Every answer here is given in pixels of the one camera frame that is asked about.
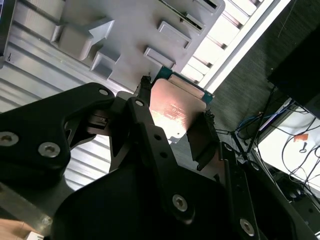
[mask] wire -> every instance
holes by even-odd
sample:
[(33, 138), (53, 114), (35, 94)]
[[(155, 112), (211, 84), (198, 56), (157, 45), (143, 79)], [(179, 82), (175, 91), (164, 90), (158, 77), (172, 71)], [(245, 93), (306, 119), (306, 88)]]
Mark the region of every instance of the wire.
[[(297, 176), (295, 173), (296, 173), (299, 169), (303, 169), (302, 166), (305, 164), (305, 162), (307, 161), (309, 155), (310, 155), (315, 149), (316, 149), (316, 148), (313, 148), (313, 149), (311, 149), (311, 150), (307, 153), (307, 155), (305, 156), (304, 160), (302, 161), (302, 163), (301, 163), (297, 168), (295, 168), (295, 169), (292, 170), (292, 171), (288, 170), (288, 171), (290, 172), (289, 176), (294, 175), (294, 176), (300, 178), (300, 177)], [(307, 178), (308, 178), (308, 175), (307, 175), (307, 173), (306, 173), (306, 171), (305, 171), (304, 169), (303, 169), (303, 171), (304, 171), (305, 177), (306, 177), (306, 179), (307, 179)]]
[(320, 156), (319, 156), (319, 155), (317, 155), (317, 151), (318, 151), (318, 149), (319, 149), (319, 147), (317, 147), (317, 148), (316, 148), (316, 150), (314, 151), (314, 155), (315, 155), (318, 159), (320, 159)]
[[(320, 148), (320, 145), (317, 146), (316, 148), (314, 148), (314, 155), (317, 157), (316, 153), (317, 150)], [(314, 170), (316, 169), (317, 165), (320, 163), (320, 158), (318, 157), (318, 160), (316, 161), (315, 165), (313, 166), (312, 170), (310, 171), (309, 175), (306, 177), (304, 185), (306, 185), (306, 183), (309, 183), (309, 178), (312, 175), (312, 173), (314, 172)]]
[(259, 149), (259, 147), (258, 147), (258, 145), (259, 145), (259, 139), (257, 139), (257, 143), (258, 143), (258, 144), (256, 144), (256, 143), (254, 143), (254, 144), (255, 144), (255, 146), (256, 146), (256, 149), (258, 150), (258, 155), (259, 155), (259, 158), (261, 159), (261, 164), (263, 165), (265, 172), (271, 177), (273, 183), (277, 186), (276, 180), (274, 179), (274, 177), (273, 177), (272, 174), (270, 173), (269, 169), (268, 169), (267, 166), (265, 165), (265, 161), (262, 159), (261, 152), (260, 152), (260, 149)]
[[(282, 113), (283, 113), (284, 111), (286, 111), (286, 110), (287, 110), (287, 109), (282, 109), (280, 112), (277, 112), (277, 113), (274, 113), (274, 114), (270, 114), (270, 115), (264, 116), (263, 118), (264, 118), (264, 119), (268, 119), (268, 118), (270, 118), (270, 117), (272, 117), (272, 116), (277, 116), (277, 115), (279, 115), (279, 114), (282, 114)], [(251, 119), (260, 118), (261, 115), (262, 115), (262, 113), (260, 113), (258, 116), (252, 116), (252, 117), (249, 117), (249, 118), (243, 120), (242, 122), (240, 122), (240, 124), (238, 125), (237, 128), (242, 127), (242, 125), (243, 125), (245, 122), (247, 122), (247, 121), (249, 121), (249, 120), (251, 120)]]
[(307, 127), (306, 130), (304, 130), (304, 131), (302, 131), (302, 132), (300, 132), (300, 133), (298, 133), (298, 134), (290, 137), (290, 138), (286, 141), (286, 143), (284, 144), (284, 146), (283, 146), (283, 148), (282, 148), (282, 153), (281, 153), (282, 163), (283, 163), (284, 167), (288, 170), (289, 173), (290, 173), (291, 171), (289, 170), (289, 168), (288, 168), (287, 165), (285, 164), (285, 159), (284, 159), (284, 154), (285, 154), (286, 146), (287, 146), (288, 143), (289, 143), (292, 139), (294, 139), (296, 136), (303, 135), (303, 134), (305, 134), (305, 133), (308, 132), (308, 131), (311, 131), (311, 130), (314, 130), (314, 129), (320, 127), (320, 125), (319, 125), (318, 127), (311, 128), (311, 126), (312, 126), (312, 124), (314, 124), (315, 120), (316, 120), (316, 118), (314, 118), (314, 119), (311, 121), (310, 125)]
[(290, 136), (296, 136), (295, 134), (289, 133), (289, 132), (287, 132), (287, 131), (285, 131), (285, 130), (277, 127), (277, 126), (273, 126), (273, 125), (270, 125), (270, 126), (273, 127), (273, 128), (275, 128), (275, 129), (278, 129), (278, 130), (280, 130), (281, 132), (284, 132), (285, 134), (288, 134), (288, 135), (290, 135)]
[[(306, 114), (309, 113), (307, 110), (304, 110), (304, 111), (292, 110), (292, 109), (289, 108), (291, 105), (292, 105), (292, 104), (289, 104), (287, 107), (285, 107), (284, 109), (282, 109), (280, 112), (276, 112), (276, 113), (274, 113), (274, 114), (270, 114), (270, 115), (265, 116), (264, 119), (270, 118), (270, 117), (272, 117), (272, 116), (277, 116), (277, 115), (279, 115), (279, 114), (284, 113), (285, 111), (291, 111), (291, 112), (300, 113), (300, 114), (303, 114), (303, 115), (306, 115)], [(237, 129), (240, 128), (240, 127), (242, 127), (242, 125), (243, 125), (244, 123), (246, 123), (247, 121), (249, 121), (249, 120), (251, 120), (251, 119), (260, 118), (261, 115), (262, 115), (262, 113), (260, 113), (258, 116), (251, 116), (251, 117), (243, 120), (242, 122), (240, 122), (240, 124), (238, 125)]]

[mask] black cable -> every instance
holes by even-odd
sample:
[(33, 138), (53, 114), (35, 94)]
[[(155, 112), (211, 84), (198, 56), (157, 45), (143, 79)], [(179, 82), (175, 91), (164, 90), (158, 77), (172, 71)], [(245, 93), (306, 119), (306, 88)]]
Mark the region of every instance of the black cable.
[(286, 146), (287, 146), (288, 143), (289, 143), (292, 139), (294, 139), (296, 136), (303, 135), (303, 134), (305, 134), (305, 133), (308, 132), (308, 131), (311, 131), (311, 130), (314, 130), (314, 129), (320, 127), (320, 125), (319, 125), (319, 126), (317, 126), (317, 127), (311, 128), (311, 126), (312, 126), (312, 124), (314, 124), (315, 120), (316, 120), (316, 118), (314, 118), (314, 119), (311, 121), (310, 125), (307, 127), (306, 130), (304, 130), (304, 131), (302, 131), (302, 132), (300, 132), (300, 133), (298, 133), (298, 134), (290, 137), (290, 138), (286, 141), (286, 143), (284, 144), (284, 146), (283, 146), (283, 148), (282, 148), (282, 153), (281, 153), (282, 163), (283, 163), (284, 167), (288, 170), (289, 173), (290, 173), (291, 171), (289, 170), (289, 168), (288, 168), (287, 165), (285, 164), (285, 159), (284, 159), (284, 154), (285, 154)]
[(259, 120), (259, 123), (258, 123), (258, 127), (256, 128), (254, 137), (251, 139), (251, 142), (250, 142), (250, 144), (249, 144), (249, 146), (248, 146), (248, 149), (247, 149), (246, 153), (250, 153), (250, 151), (251, 151), (251, 149), (252, 149), (252, 146), (254, 145), (255, 140), (256, 140), (256, 138), (257, 138), (258, 135), (259, 135), (259, 131), (260, 131), (260, 128), (261, 128), (261, 126), (262, 126), (262, 122), (264, 121), (264, 117), (265, 117), (265, 115), (266, 115), (266, 111), (268, 110), (268, 107), (269, 107), (269, 105), (270, 105), (272, 96), (273, 96), (274, 93), (275, 93), (275, 89), (276, 89), (276, 86), (274, 86), (274, 87), (272, 88), (271, 92), (270, 92), (269, 98), (268, 98), (268, 100), (267, 100), (267, 102), (266, 102), (266, 104), (265, 104), (265, 106), (264, 106), (262, 115), (261, 115), (261, 117), (260, 117), (260, 120)]
[(317, 147), (317, 148), (316, 148), (316, 150), (314, 151), (314, 155), (315, 155), (318, 159), (320, 159), (320, 156), (319, 156), (319, 155), (317, 155), (317, 151), (318, 151), (318, 149), (320, 149), (320, 147)]
[(308, 114), (309, 112), (308, 111), (297, 111), (297, 110), (292, 110), (292, 109), (287, 109), (287, 111), (291, 111), (291, 112), (295, 112), (295, 113), (300, 113), (300, 114), (303, 114), (303, 115), (306, 115)]
[(288, 135), (290, 135), (290, 136), (296, 136), (295, 134), (289, 133), (289, 132), (287, 132), (287, 131), (285, 131), (285, 130), (277, 127), (277, 126), (273, 126), (273, 125), (270, 125), (270, 126), (273, 127), (273, 128), (275, 128), (275, 129), (278, 129), (278, 130), (280, 130), (281, 132), (284, 132), (285, 134), (288, 134)]
[[(316, 148), (313, 148), (314, 151), (314, 155), (317, 157), (316, 153), (317, 150), (320, 148), (320, 145), (317, 146)], [(314, 170), (316, 169), (317, 165), (320, 163), (320, 158), (318, 157), (318, 160), (316, 161), (315, 165), (313, 166), (312, 170), (310, 171), (309, 175), (306, 177), (304, 185), (306, 185), (306, 183), (309, 183), (309, 178), (311, 176), (311, 174), (314, 172)]]
[[(297, 168), (295, 168), (295, 169), (292, 170), (292, 171), (288, 170), (288, 171), (290, 172), (289, 177), (290, 177), (291, 175), (294, 175), (294, 176), (298, 177), (295, 173), (296, 173), (299, 169), (303, 169), (302, 166), (305, 164), (305, 162), (307, 161), (309, 155), (310, 155), (314, 150), (315, 150), (315, 148), (312, 148), (312, 149), (307, 153), (307, 155), (305, 156), (304, 160), (302, 161), (302, 163), (301, 163)], [(305, 171), (304, 169), (303, 169), (303, 171), (304, 171), (305, 176), (306, 176), (306, 178), (307, 178), (308, 175), (307, 175), (306, 171)]]
[(267, 166), (265, 165), (265, 161), (262, 159), (261, 152), (260, 152), (260, 149), (259, 149), (259, 147), (258, 147), (258, 145), (259, 145), (259, 139), (257, 139), (257, 143), (258, 143), (258, 144), (256, 144), (256, 143), (254, 143), (254, 144), (255, 144), (255, 146), (256, 146), (256, 149), (258, 150), (258, 155), (259, 155), (259, 158), (260, 158), (260, 160), (261, 160), (261, 163), (262, 163), (262, 165), (263, 165), (263, 167), (264, 167), (264, 169), (265, 169), (265, 172), (271, 177), (273, 183), (274, 183), (275, 185), (277, 185), (276, 180), (274, 179), (274, 177), (273, 177), (272, 174), (270, 173), (269, 169), (268, 169)]

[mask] black metal bracket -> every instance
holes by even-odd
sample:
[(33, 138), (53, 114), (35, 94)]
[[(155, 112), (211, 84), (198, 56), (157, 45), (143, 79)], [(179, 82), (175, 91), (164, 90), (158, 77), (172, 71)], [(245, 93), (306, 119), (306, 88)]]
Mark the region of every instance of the black metal bracket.
[[(70, 148), (96, 134), (111, 137), (113, 171), (64, 201), (53, 218), (52, 240), (97, 239), (106, 226), (122, 239), (154, 232), (163, 238), (163, 229), (194, 239), (206, 228), (216, 239), (314, 239), (268, 176), (249, 161), (239, 164), (220, 143), (210, 112), (187, 135), (200, 173), (215, 181), (178, 166), (148, 100), (114, 98), (97, 83), (1, 114), (0, 133), (0, 181), (29, 188), (60, 180)], [(95, 231), (79, 231), (79, 225)]]
[(70, 146), (95, 136), (74, 119), (83, 119), (94, 109), (107, 109), (113, 101), (112, 91), (89, 83), (2, 113), (0, 132), (9, 136), (8, 144), (0, 145), (0, 181), (56, 183), (69, 163)]

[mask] bolt head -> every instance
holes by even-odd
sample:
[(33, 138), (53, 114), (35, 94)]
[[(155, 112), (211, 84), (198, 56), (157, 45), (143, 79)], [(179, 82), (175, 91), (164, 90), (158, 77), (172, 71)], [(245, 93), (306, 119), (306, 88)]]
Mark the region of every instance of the bolt head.
[(99, 93), (101, 93), (102, 95), (105, 95), (105, 96), (107, 96), (109, 93), (106, 91), (106, 90), (104, 90), (104, 89), (100, 89), (99, 90)]
[(44, 142), (39, 146), (38, 152), (43, 157), (55, 158), (60, 153), (60, 147), (53, 142)]
[(179, 194), (175, 194), (172, 197), (173, 205), (181, 212), (185, 212), (188, 209), (188, 204), (185, 198)]
[(137, 105), (139, 105), (140, 107), (142, 107), (144, 105), (144, 103), (142, 101), (136, 100), (135, 103)]
[(240, 226), (245, 231), (245, 233), (248, 234), (250, 237), (253, 237), (255, 235), (254, 227), (251, 225), (250, 222), (248, 222), (248, 220), (241, 218)]
[(0, 132), (0, 146), (10, 147), (15, 145), (19, 141), (19, 137), (10, 131)]

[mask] metal frame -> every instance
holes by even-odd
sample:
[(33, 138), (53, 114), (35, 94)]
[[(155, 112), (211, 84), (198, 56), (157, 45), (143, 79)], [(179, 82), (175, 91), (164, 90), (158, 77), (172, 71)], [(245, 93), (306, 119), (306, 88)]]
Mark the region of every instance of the metal frame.
[(264, 0), (199, 86), (213, 93), (289, 2), (290, 0)]
[[(0, 115), (0, 132), (12, 130), (19, 137), (9, 145), (12, 137), (0, 139), (0, 181), (22, 195), (22, 201), (33, 195), (33, 202), (39, 202), (41, 196), (43, 206), (59, 194), (48, 187), (61, 180), (70, 149), (96, 134), (106, 135), (111, 137), (113, 171), (62, 203), (53, 217), (52, 240), (97, 239), (106, 233), (111, 239), (155, 233), (163, 238), (171, 230), (194, 239), (208, 237), (201, 231), (207, 228), (218, 239), (315, 239), (267, 174), (250, 160), (240, 164), (230, 146), (219, 142), (214, 116), (208, 111), (202, 118), (187, 135), (192, 156), (215, 180), (178, 166), (145, 100), (114, 98), (103, 85), (86, 84)], [(203, 139), (197, 141), (198, 135)], [(49, 148), (38, 152), (42, 143)], [(0, 203), (11, 209), (11, 191), (3, 188)], [(44, 219), (42, 213), (38, 216), (33, 223)], [(42, 224), (50, 227), (48, 221)]]

